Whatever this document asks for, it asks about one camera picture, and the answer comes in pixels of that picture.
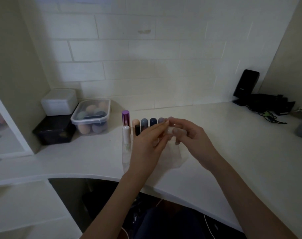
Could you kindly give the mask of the person's right hand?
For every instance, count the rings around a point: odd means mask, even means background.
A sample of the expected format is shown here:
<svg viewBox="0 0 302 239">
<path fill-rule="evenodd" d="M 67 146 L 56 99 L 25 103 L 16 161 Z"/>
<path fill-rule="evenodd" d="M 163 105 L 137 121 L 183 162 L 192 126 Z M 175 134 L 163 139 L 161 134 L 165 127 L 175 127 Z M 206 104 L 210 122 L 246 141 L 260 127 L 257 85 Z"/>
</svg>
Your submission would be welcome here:
<svg viewBox="0 0 302 239">
<path fill-rule="evenodd" d="M 212 171 L 221 158 L 204 129 L 194 124 L 191 145 L 185 145 L 190 154 L 208 171 Z"/>
</svg>

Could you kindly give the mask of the person's left hand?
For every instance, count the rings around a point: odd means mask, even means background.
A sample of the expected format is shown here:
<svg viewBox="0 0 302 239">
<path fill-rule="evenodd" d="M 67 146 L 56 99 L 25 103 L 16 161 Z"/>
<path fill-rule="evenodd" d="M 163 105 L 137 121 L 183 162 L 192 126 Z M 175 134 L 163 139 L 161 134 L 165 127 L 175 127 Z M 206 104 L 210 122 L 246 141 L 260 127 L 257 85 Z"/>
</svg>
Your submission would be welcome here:
<svg viewBox="0 0 302 239">
<path fill-rule="evenodd" d="M 148 141 L 149 128 L 133 140 L 128 172 L 137 180 L 146 181 L 157 166 L 164 148 L 152 148 Z"/>
</svg>

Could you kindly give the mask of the clear plastic bag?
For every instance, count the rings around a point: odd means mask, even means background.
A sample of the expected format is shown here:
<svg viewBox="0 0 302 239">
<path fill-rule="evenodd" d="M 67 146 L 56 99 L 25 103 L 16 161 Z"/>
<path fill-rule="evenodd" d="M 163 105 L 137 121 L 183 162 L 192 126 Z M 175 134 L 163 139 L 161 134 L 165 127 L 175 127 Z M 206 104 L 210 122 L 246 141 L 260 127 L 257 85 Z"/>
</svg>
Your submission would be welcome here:
<svg viewBox="0 0 302 239">
<path fill-rule="evenodd" d="M 172 140 L 168 141 L 166 147 L 163 149 L 161 156 L 159 157 L 157 166 L 155 167 L 154 171 L 161 171 L 161 170 L 168 170 L 168 169 L 176 169 L 181 167 L 183 164 L 183 158 L 181 156 L 181 151 L 179 145 L 175 143 L 176 138 L 173 135 L 173 130 L 179 130 L 185 135 L 187 135 L 187 131 L 181 128 L 175 128 L 173 126 L 169 126 L 166 131 L 163 131 L 162 135 L 158 137 L 157 140 L 154 140 L 152 145 L 156 147 L 162 138 L 163 135 L 169 134 L 173 138 Z"/>
</svg>

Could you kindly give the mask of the person's right forearm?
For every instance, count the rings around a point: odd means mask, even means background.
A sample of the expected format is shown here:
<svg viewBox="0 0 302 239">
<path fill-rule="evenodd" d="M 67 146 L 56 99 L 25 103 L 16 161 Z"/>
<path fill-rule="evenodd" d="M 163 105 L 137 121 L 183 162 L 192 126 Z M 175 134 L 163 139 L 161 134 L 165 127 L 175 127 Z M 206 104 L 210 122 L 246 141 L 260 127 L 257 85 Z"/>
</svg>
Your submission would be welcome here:
<svg viewBox="0 0 302 239">
<path fill-rule="evenodd" d="M 223 157 L 218 155 L 213 158 L 209 170 L 222 189 L 247 239 L 298 239 Z"/>
</svg>

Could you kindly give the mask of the person's left forearm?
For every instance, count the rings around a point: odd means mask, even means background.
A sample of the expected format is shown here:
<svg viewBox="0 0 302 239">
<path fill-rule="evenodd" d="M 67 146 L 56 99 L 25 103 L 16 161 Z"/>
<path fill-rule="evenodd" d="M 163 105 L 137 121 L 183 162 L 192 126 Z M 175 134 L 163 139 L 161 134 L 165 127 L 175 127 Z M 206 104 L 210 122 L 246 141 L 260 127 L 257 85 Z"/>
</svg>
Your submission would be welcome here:
<svg viewBox="0 0 302 239">
<path fill-rule="evenodd" d="M 123 222 L 150 173 L 128 170 L 80 239 L 117 239 Z"/>
</svg>

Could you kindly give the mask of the peach and black lipstick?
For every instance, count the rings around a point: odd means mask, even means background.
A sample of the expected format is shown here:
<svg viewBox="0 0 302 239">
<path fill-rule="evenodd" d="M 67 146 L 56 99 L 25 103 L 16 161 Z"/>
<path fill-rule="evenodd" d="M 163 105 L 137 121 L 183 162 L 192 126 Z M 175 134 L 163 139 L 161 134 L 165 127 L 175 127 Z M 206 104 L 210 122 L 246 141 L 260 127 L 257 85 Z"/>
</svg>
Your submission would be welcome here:
<svg viewBox="0 0 302 239">
<path fill-rule="evenodd" d="M 141 126 L 140 126 L 140 120 L 139 119 L 133 119 L 132 120 L 132 132 L 133 132 L 133 138 L 140 135 Z"/>
</svg>

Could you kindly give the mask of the clear tube with white cap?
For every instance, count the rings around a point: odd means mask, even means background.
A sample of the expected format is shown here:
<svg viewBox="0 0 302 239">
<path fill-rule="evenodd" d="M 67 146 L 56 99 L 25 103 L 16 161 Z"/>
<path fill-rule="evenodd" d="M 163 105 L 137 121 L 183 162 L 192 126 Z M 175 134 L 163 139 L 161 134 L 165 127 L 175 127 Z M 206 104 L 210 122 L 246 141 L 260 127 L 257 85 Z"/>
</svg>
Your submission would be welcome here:
<svg viewBox="0 0 302 239">
<path fill-rule="evenodd" d="M 122 128 L 122 163 L 127 164 L 131 156 L 131 136 L 130 127 L 128 125 Z"/>
</svg>

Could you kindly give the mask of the purple metallic tube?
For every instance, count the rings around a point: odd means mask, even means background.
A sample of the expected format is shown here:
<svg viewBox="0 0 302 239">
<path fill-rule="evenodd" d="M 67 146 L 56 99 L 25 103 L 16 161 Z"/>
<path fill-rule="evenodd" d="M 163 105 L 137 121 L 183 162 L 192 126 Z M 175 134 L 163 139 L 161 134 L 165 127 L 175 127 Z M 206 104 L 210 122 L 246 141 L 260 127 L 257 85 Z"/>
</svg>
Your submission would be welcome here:
<svg viewBox="0 0 302 239">
<path fill-rule="evenodd" d="M 128 110 L 123 110 L 121 112 L 121 118 L 122 118 L 122 125 L 123 126 L 129 126 L 129 127 L 131 127 L 131 125 L 130 125 L 130 115 L 129 115 L 129 111 Z"/>
</svg>

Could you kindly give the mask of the black upright speaker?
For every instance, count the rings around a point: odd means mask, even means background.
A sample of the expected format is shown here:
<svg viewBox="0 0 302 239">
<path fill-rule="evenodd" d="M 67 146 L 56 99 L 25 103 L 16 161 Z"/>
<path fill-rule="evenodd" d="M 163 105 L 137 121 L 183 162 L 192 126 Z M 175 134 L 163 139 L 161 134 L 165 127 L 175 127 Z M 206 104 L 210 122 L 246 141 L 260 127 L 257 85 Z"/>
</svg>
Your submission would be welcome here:
<svg viewBox="0 0 302 239">
<path fill-rule="evenodd" d="M 245 69 L 233 93 L 233 96 L 237 99 L 232 102 L 239 106 L 246 106 L 259 77 L 260 72 Z"/>
</svg>

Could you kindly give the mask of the person's dark trousers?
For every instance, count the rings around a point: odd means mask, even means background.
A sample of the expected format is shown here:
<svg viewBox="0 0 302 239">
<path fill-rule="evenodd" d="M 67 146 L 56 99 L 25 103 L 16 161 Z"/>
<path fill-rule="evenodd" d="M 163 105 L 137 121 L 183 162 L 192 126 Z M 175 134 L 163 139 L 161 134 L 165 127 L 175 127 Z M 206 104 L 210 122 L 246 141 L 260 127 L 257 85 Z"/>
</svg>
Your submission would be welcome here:
<svg viewBox="0 0 302 239">
<path fill-rule="evenodd" d="M 170 217 L 163 209 L 148 209 L 137 221 L 132 239 L 206 239 L 195 213 L 181 209 Z"/>
</svg>

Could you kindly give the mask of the black pouch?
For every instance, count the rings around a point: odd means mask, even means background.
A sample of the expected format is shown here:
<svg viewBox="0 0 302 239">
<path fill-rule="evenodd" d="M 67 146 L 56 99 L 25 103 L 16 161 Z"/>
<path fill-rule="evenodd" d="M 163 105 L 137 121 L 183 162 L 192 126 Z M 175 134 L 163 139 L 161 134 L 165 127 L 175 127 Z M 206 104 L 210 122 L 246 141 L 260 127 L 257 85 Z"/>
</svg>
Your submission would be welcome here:
<svg viewBox="0 0 302 239">
<path fill-rule="evenodd" d="M 288 101 L 283 95 L 252 94 L 247 106 L 253 111 L 263 113 L 274 112 L 276 115 L 288 115 L 295 105 L 295 101 Z"/>
</svg>

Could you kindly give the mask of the white lidded box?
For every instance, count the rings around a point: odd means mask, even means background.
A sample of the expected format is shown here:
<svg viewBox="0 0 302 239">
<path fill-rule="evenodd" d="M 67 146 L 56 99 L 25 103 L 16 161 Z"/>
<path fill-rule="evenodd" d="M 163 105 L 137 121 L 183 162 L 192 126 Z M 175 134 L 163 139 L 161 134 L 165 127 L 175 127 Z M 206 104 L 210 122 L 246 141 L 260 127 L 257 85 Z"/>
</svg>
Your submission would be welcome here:
<svg viewBox="0 0 302 239">
<path fill-rule="evenodd" d="M 71 115 L 78 105 L 73 89 L 53 89 L 41 99 L 47 116 Z"/>
</svg>

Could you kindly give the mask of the black box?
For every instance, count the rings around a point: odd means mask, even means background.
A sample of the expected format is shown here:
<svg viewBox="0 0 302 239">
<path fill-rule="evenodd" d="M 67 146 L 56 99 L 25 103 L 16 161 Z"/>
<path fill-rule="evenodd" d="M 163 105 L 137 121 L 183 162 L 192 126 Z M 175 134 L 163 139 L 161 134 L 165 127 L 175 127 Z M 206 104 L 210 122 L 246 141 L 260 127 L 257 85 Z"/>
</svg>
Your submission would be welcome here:
<svg viewBox="0 0 302 239">
<path fill-rule="evenodd" d="M 33 134 L 41 145 L 54 145 L 71 142 L 76 126 L 70 115 L 46 116 L 34 129 Z"/>
</svg>

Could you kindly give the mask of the white framed mirror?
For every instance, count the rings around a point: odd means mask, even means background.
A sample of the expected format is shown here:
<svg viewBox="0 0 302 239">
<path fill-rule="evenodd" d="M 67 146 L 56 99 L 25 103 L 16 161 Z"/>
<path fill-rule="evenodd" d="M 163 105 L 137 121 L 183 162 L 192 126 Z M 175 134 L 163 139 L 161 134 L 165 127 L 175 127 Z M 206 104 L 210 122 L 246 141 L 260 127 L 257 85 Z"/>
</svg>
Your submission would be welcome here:
<svg viewBox="0 0 302 239">
<path fill-rule="evenodd" d="M 1 99 L 0 114 L 6 123 L 0 127 L 0 160 L 34 155 Z"/>
</svg>

